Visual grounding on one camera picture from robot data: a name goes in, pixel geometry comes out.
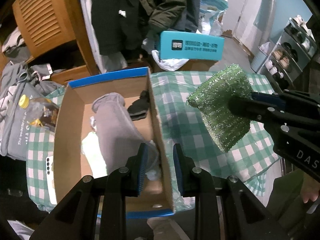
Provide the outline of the person's hand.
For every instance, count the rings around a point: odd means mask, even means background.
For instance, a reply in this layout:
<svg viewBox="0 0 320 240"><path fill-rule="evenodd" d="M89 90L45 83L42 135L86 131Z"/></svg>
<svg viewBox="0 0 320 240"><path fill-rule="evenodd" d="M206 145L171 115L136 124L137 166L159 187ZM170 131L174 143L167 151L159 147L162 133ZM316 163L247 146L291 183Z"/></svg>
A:
<svg viewBox="0 0 320 240"><path fill-rule="evenodd" d="M319 197L320 183L308 174L303 175L303 184L300 191L303 203L315 202Z"/></svg>

